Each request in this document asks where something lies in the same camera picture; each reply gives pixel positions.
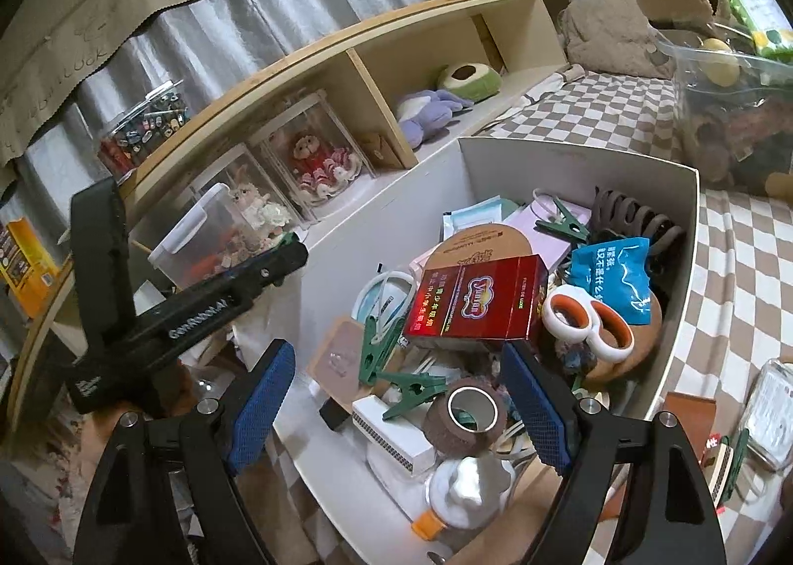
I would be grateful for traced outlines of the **white cardboard box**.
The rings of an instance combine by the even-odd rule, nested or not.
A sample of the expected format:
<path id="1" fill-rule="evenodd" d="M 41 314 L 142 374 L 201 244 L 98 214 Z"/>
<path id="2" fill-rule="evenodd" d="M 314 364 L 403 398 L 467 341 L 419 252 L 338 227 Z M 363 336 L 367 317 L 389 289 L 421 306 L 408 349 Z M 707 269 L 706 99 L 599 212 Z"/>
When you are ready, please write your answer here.
<path id="1" fill-rule="evenodd" d="M 380 182 L 355 211 L 309 232 L 309 262 L 277 292 L 270 329 L 296 349 L 305 369 L 332 325 L 348 314 L 378 268 L 406 266 L 438 243 L 441 218 L 500 194 L 528 199 L 548 189 L 579 205 L 612 188 L 657 209 L 687 231 L 667 279 L 663 335 L 628 415 L 651 416 L 663 401 L 695 258 L 700 182 L 696 170 L 633 152 L 525 139 L 461 137 L 408 171 Z M 308 377 L 297 373 L 274 429 L 321 510 L 367 564 L 423 564 L 449 552 L 411 531 L 403 512 L 368 470 L 353 434 L 321 420 Z"/>

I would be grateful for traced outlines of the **clear plastic storage bin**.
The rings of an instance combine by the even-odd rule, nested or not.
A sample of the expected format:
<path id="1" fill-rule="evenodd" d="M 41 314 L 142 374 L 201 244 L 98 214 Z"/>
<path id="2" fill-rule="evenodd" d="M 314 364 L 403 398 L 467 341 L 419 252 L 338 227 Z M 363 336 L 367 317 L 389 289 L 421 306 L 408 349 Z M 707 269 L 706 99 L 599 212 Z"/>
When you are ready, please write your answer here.
<path id="1" fill-rule="evenodd" d="M 715 188 L 792 201 L 792 67 L 754 54 L 746 29 L 717 21 L 652 23 L 674 65 L 675 131 L 685 161 Z M 709 38 L 729 44 L 740 78 L 723 89 L 700 68 Z"/>

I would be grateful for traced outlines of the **white flower lid bottle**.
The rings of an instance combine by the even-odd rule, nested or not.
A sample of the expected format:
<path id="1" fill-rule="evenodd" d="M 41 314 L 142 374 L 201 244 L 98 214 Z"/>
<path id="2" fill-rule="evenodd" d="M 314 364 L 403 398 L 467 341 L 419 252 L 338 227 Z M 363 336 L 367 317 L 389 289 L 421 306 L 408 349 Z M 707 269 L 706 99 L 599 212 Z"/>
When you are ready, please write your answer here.
<path id="1" fill-rule="evenodd" d="M 444 530 L 481 530 L 506 507 L 515 478 L 511 464 L 491 452 L 444 460 L 427 484 L 427 508 L 411 530 L 425 541 Z"/>

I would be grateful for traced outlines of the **yellow box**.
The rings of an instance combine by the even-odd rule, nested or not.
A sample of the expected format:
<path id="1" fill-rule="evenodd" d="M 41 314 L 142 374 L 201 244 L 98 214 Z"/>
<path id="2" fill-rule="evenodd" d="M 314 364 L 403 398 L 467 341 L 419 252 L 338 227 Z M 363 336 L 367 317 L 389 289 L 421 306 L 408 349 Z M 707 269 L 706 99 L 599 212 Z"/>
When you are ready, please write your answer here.
<path id="1" fill-rule="evenodd" d="M 24 314 L 36 318 L 58 278 L 59 267 L 26 218 L 2 226 L 0 244 L 2 279 Z"/>

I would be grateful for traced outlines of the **avocado plush toy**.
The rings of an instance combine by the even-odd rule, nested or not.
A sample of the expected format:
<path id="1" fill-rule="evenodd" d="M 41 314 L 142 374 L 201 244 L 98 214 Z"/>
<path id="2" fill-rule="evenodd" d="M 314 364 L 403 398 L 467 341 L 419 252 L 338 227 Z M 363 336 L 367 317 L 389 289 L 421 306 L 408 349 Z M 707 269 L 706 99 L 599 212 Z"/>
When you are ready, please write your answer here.
<path id="1" fill-rule="evenodd" d="M 449 64 L 438 75 L 437 89 L 478 103 L 500 93 L 502 77 L 485 63 Z"/>

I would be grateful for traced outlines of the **brown tape roll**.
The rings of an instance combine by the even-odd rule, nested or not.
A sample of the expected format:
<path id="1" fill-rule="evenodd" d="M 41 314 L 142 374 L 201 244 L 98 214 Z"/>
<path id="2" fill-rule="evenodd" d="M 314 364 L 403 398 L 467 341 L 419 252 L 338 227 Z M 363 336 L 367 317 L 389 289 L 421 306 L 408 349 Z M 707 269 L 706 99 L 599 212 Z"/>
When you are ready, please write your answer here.
<path id="1" fill-rule="evenodd" d="M 434 400 L 422 423 L 427 441 L 446 457 L 487 451 L 506 429 L 507 407 L 483 381 L 461 379 Z"/>

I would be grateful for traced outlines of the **green wet wipes pack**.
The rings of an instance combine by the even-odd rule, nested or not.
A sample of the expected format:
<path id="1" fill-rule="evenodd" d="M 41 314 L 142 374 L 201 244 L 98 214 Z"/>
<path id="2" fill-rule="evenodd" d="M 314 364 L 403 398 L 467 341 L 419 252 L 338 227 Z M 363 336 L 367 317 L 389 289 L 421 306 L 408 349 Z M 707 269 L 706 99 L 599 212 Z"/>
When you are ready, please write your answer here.
<path id="1" fill-rule="evenodd" d="M 749 29 L 759 57 L 792 61 L 792 26 L 776 0 L 730 0 L 730 8 L 740 24 Z"/>

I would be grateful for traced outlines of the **clear rectangular packet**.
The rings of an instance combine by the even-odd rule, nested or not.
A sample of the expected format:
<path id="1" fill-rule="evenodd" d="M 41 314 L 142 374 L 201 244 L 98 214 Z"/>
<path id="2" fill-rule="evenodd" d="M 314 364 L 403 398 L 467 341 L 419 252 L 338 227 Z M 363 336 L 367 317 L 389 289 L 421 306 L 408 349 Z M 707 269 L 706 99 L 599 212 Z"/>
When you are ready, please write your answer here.
<path id="1" fill-rule="evenodd" d="M 762 366 L 739 420 L 747 445 L 778 472 L 792 462 L 792 367 L 778 360 Z"/>

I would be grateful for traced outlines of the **clear box with lid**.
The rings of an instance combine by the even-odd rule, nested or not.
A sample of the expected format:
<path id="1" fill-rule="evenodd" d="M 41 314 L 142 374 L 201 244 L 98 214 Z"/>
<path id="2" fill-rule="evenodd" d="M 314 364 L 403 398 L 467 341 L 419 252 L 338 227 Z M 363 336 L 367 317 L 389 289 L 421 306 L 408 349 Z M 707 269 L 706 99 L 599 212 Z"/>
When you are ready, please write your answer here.
<path id="1" fill-rule="evenodd" d="M 223 182 L 212 185 L 148 255 L 180 290 L 266 250 Z"/>

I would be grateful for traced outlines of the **round cork coaster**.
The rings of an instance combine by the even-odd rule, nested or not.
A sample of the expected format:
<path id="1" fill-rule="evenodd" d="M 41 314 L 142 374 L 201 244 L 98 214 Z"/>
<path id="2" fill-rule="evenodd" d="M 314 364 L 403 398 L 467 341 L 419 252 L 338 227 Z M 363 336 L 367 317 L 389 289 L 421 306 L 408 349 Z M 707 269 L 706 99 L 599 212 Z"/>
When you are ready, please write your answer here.
<path id="1" fill-rule="evenodd" d="M 531 256 L 531 243 L 523 232 L 506 224 L 469 226 L 455 233 L 429 255 L 425 271 Z"/>

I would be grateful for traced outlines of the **bunny doll clear case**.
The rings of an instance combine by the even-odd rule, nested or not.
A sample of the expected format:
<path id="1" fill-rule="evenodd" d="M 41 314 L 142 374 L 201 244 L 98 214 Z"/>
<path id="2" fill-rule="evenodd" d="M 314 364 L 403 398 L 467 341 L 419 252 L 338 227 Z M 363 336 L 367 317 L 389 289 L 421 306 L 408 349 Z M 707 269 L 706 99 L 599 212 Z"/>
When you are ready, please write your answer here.
<path id="1" fill-rule="evenodd" d="M 189 189 L 200 197 L 218 182 L 227 186 L 242 218 L 264 243 L 276 244 L 285 233 L 301 228 L 296 208 L 245 144 L 233 146 L 211 162 L 189 183 Z"/>

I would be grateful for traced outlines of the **wooden shelf unit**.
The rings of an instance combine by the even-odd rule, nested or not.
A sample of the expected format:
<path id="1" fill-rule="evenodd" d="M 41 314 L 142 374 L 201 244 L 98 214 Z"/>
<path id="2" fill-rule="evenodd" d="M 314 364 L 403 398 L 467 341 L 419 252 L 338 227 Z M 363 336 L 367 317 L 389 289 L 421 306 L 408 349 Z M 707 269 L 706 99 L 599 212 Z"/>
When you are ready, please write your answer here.
<path id="1" fill-rule="evenodd" d="M 364 20 L 268 65 L 210 103 L 142 162 L 119 188 L 128 226 L 150 218 L 185 190 L 208 162 L 264 129 L 276 103 L 300 90 L 324 91 L 370 180 L 313 212 L 306 247 L 332 235 L 449 141 L 477 133 L 524 91 L 566 68 L 554 20 L 567 0 L 430 0 Z M 400 98 L 432 86 L 445 65 L 487 63 L 503 75 L 500 93 L 461 116 L 448 134 L 413 149 L 400 131 Z"/>

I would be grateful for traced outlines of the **brown leather pouch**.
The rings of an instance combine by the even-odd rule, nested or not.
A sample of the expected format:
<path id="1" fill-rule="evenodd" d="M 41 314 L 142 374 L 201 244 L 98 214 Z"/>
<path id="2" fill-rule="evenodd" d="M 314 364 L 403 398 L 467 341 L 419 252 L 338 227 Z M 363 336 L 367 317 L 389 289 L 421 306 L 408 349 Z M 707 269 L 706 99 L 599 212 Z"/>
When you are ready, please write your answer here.
<path id="1" fill-rule="evenodd" d="M 706 453 L 706 444 L 714 428 L 716 401 L 712 398 L 670 392 L 665 396 L 663 411 L 670 411 L 680 421 L 697 459 Z"/>

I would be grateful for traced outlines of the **white matchbox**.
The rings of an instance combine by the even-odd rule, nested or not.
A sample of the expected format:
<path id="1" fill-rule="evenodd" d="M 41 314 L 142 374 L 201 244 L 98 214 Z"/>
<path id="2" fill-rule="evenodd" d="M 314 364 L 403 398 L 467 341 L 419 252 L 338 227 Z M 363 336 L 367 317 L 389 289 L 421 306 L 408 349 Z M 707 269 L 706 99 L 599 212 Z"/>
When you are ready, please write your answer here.
<path id="1" fill-rule="evenodd" d="M 410 421 L 402 417 L 383 419 L 388 410 L 389 407 L 375 395 L 359 398 L 352 403 L 353 425 L 408 475 L 429 471 L 437 459 L 433 444 Z"/>

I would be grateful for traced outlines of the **doll in clear case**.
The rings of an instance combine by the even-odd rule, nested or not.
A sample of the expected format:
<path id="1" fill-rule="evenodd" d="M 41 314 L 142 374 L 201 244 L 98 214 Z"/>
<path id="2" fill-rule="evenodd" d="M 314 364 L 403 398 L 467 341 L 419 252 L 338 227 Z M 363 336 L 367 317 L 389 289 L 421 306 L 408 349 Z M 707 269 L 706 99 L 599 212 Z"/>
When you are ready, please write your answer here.
<path id="1" fill-rule="evenodd" d="M 362 200 L 375 173 L 324 90 L 313 91 L 264 123 L 247 146 L 283 181 L 286 194 L 310 222 Z"/>

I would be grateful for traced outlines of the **brown hair claw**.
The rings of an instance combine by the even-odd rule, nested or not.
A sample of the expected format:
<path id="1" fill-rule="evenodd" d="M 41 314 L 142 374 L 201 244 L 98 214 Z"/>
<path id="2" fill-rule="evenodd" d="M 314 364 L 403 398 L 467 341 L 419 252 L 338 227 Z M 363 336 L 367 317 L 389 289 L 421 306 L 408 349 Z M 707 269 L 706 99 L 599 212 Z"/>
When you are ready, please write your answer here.
<path id="1" fill-rule="evenodd" d="M 679 248 L 685 239 L 685 229 L 665 213 L 615 189 L 595 189 L 589 231 L 593 243 L 643 237 L 649 241 L 649 258 Z"/>

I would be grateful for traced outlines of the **beige fluffy blanket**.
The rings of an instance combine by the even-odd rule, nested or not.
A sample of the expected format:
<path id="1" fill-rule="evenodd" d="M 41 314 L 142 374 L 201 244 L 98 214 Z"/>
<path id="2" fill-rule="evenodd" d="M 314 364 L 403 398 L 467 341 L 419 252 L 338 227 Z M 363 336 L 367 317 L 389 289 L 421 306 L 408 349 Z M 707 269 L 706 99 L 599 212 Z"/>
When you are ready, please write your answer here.
<path id="1" fill-rule="evenodd" d="M 671 79 L 672 61 L 655 43 L 636 0 L 568 0 L 558 20 L 567 59 L 589 71 Z"/>

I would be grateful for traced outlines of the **grey window curtain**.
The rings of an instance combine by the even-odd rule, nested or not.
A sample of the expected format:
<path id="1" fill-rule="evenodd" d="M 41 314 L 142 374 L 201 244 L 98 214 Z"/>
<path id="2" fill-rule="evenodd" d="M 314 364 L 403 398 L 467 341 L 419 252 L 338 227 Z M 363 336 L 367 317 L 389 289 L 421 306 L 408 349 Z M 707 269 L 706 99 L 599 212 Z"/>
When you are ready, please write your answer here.
<path id="1" fill-rule="evenodd" d="M 192 0 L 148 20 L 100 71 L 83 80 L 16 158 L 1 218 L 27 219 L 52 247 L 71 196 L 108 172 L 94 138 L 167 80 L 198 113 L 232 86 L 338 29 L 426 0 Z"/>

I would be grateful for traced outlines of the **red cardboard box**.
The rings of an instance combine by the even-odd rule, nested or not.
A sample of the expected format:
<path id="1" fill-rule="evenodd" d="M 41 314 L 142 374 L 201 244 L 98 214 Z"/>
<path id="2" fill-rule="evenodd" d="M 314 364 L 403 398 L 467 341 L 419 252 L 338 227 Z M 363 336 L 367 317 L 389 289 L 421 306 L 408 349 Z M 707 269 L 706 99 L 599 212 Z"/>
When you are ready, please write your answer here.
<path id="1" fill-rule="evenodd" d="M 420 347 L 450 351 L 535 342 L 543 334 L 547 278 L 538 255 L 427 270 L 404 335 Z"/>

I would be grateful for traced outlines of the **blue snack packet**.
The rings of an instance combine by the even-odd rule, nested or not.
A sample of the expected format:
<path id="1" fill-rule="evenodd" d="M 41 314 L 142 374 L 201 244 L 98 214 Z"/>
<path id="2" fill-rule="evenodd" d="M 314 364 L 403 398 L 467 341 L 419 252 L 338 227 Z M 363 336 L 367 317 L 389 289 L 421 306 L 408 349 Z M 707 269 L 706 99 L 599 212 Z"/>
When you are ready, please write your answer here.
<path id="1" fill-rule="evenodd" d="M 649 325 L 652 291 L 645 262 L 646 237 L 585 245 L 572 251 L 567 282 L 611 307 L 630 326 Z"/>

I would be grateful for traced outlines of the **yellow ball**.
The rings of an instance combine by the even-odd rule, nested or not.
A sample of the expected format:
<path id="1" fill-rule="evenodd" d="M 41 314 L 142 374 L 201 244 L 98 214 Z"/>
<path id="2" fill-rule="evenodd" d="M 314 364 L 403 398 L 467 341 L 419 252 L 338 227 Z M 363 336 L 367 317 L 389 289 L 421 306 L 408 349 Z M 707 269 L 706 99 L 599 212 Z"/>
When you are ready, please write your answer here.
<path id="1" fill-rule="evenodd" d="M 700 61 L 700 68 L 707 79 L 723 89 L 733 87 L 740 78 L 740 64 L 729 44 L 709 38 L 702 42 L 702 50 L 706 56 Z"/>

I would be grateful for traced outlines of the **checkered bed sheet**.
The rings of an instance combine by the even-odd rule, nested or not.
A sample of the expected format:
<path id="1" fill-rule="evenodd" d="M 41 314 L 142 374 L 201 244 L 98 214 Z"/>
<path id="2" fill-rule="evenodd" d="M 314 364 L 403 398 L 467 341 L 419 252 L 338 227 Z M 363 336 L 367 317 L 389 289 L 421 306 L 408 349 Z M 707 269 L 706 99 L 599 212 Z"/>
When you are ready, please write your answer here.
<path id="1" fill-rule="evenodd" d="M 674 106 L 668 80 L 589 72 L 483 132 L 680 161 Z M 792 360 L 791 207 L 704 188 L 691 292 L 664 387 L 714 400 L 715 432 L 727 435 L 770 360 Z"/>

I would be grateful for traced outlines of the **purple plush toy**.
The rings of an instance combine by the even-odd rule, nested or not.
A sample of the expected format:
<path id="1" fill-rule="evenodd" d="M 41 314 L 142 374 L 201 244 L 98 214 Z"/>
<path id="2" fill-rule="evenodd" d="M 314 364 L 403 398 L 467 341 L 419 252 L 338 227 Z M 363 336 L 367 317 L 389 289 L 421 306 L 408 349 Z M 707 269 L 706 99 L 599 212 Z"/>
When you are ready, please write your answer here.
<path id="1" fill-rule="evenodd" d="M 406 95 L 398 103 L 395 118 L 410 148 L 415 150 L 472 106 L 472 101 L 446 90 L 422 90 Z"/>

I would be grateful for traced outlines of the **green clothespin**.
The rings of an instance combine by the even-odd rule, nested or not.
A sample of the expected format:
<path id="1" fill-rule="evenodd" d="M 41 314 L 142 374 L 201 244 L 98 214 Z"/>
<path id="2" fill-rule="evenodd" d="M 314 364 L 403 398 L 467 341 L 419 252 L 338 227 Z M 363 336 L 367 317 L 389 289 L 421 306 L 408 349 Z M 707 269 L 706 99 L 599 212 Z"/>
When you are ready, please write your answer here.
<path id="1" fill-rule="evenodd" d="M 383 421 L 402 417 L 425 402 L 443 395 L 448 389 L 445 377 L 433 376 L 429 373 L 379 372 L 378 379 L 394 385 L 400 393 L 399 401 L 383 413 Z"/>

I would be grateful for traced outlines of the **jar of colourful items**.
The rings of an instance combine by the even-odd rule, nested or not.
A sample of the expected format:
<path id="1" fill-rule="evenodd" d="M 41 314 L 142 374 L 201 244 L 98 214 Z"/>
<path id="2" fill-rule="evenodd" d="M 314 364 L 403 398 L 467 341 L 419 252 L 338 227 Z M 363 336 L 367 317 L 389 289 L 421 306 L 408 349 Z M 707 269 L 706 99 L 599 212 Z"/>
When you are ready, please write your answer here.
<path id="1" fill-rule="evenodd" d="M 98 135 L 98 160 L 121 185 L 189 118 L 183 80 L 167 80 L 104 127 Z"/>

